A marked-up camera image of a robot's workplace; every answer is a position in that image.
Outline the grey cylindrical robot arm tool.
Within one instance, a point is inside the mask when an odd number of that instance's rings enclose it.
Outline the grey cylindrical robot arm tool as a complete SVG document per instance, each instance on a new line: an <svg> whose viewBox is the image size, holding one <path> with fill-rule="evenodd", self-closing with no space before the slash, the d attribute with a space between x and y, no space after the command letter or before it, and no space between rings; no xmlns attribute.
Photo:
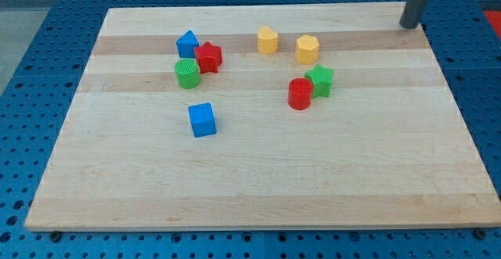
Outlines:
<svg viewBox="0 0 501 259"><path fill-rule="evenodd" d="M401 27L415 29L420 24L429 0L407 0L399 20Z"/></svg>

